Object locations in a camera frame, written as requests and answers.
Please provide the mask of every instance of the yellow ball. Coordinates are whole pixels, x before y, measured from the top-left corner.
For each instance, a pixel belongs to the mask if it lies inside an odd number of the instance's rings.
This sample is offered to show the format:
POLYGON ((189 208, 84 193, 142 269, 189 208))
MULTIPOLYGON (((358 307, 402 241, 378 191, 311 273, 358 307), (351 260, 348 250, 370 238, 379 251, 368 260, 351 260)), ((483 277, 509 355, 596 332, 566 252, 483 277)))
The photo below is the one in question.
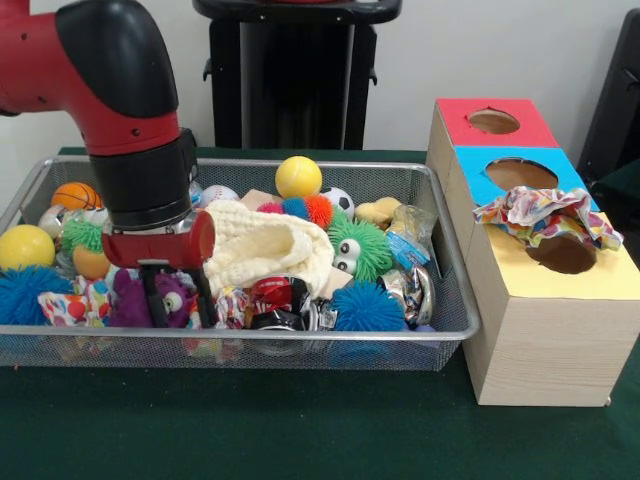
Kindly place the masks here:
POLYGON ((50 267, 56 256, 53 240, 33 225, 18 225, 0 236, 0 268, 21 270, 32 265, 50 267))
POLYGON ((322 172, 310 158, 287 158, 276 172, 276 188, 283 198, 317 195, 322 188, 322 172))

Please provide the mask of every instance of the soccer ball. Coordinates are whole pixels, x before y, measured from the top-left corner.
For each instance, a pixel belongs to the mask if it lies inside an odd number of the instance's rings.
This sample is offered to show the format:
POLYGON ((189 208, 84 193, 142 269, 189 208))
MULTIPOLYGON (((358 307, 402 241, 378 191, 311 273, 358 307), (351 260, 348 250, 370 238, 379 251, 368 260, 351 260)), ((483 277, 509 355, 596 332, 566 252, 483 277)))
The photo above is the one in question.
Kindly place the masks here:
POLYGON ((325 188, 320 192, 320 195, 324 195, 329 201, 336 207, 340 207, 349 217, 349 220, 353 220, 353 216, 356 213, 356 206, 353 204, 351 196, 341 188, 332 187, 325 188))

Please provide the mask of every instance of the orange pom-pom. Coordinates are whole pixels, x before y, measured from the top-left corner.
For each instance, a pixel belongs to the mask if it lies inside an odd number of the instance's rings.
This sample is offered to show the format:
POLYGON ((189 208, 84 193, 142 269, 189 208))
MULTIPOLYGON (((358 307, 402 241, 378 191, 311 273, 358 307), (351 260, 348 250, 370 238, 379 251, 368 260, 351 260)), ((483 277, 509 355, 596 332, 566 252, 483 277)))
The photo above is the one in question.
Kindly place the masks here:
POLYGON ((311 221, 322 229, 329 228, 333 219, 333 205, 331 200, 323 195, 305 197, 304 203, 309 210, 311 221))

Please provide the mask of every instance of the googly eyes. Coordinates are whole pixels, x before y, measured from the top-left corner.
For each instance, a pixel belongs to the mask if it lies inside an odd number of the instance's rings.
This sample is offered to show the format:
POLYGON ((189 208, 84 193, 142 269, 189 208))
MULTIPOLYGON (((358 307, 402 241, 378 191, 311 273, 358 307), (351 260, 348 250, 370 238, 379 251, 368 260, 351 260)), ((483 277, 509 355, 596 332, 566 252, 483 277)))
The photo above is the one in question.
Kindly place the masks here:
POLYGON ((333 266, 343 272, 354 274, 361 251, 362 249, 358 242, 352 238, 347 238, 338 246, 338 254, 333 261, 333 266))
POLYGON ((343 272, 347 272, 353 275, 356 271, 357 262, 350 258, 338 257, 336 258, 336 260, 334 260, 333 266, 339 270, 342 270, 343 272))
POLYGON ((167 293, 164 296, 164 307, 167 313, 175 313, 182 308, 182 297, 176 292, 167 293))
POLYGON ((358 259, 361 252, 360 244, 351 238, 344 240, 340 244, 340 247, 338 247, 338 250, 340 251, 340 256, 352 258, 354 260, 358 259))

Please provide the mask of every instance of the white ball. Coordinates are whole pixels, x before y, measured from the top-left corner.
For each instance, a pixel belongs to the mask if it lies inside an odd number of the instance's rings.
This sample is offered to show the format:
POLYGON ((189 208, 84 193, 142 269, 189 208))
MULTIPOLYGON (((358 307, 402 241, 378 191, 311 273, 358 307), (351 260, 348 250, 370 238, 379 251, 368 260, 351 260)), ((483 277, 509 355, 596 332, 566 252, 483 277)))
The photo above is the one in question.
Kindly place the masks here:
POLYGON ((322 190, 320 195, 327 197, 332 205, 341 208, 347 214, 349 220, 353 220, 356 213, 356 206, 353 204, 353 200, 347 192, 341 188, 331 187, 322 190))
POLYGON ((55 240, 62 233, 62 220, 66 212, 67 209, 62 205, 54 205, 44 212, 38 222, 38 226, 55 240))
POLYGON ((224 185, 212 185, 206 188, 202 192, 202 200, 200 200, 200 207, 206 208, 211 202, 216 200, 240 200, 240 197, 236 192, 224 185))

